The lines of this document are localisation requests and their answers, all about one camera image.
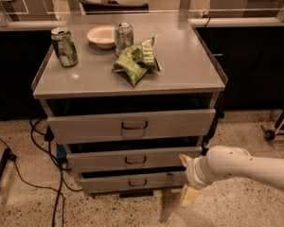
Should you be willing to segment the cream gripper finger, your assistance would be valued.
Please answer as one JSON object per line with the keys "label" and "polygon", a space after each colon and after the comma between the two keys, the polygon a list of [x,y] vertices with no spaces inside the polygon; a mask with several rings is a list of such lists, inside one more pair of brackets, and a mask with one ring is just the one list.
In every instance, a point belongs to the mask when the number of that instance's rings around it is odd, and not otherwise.
{"label": "cream gripper finger", "polygon": [[182,189],[180,205],[184,208],[189,207],[199,194],[200,191],[198,189],[185,184]]}
{"label": "cream gripper finger", "polygon": [[187,167],[188,164],[193,161],[193,159],[192,159],[190,156],[185,155],[185,154],[180,154],[180,155],[179,155],[179,158],[180,158],[180,160],[181,160],[181,162],[182,162],[182,165],[183,165],[184,167]]}

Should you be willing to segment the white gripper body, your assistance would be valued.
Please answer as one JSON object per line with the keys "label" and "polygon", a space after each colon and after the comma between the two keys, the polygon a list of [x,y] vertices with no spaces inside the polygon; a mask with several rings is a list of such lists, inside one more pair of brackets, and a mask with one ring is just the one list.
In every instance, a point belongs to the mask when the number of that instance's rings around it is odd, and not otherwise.
{"label": "white gripper body", "polygon": [[186,178],[188,183],[197,189],[202,189],[212,184],[211,179],[202,170],[203,162],[204,158],[199,157],[189,160],[186,164]]}

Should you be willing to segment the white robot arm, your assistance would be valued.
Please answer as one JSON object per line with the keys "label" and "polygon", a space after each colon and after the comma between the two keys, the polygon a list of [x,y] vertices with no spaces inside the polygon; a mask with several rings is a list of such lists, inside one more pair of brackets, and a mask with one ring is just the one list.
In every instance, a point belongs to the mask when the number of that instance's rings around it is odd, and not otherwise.
{"label": "white robot arm", "polygon": [[180,154],[186,168],[187,184],[183,186],[180,204],[188,207],[200,190],[217,181],[242,177],[284,191],[284,159],[252,156],[244,148],[216,146],[205,156],[191,158]]}

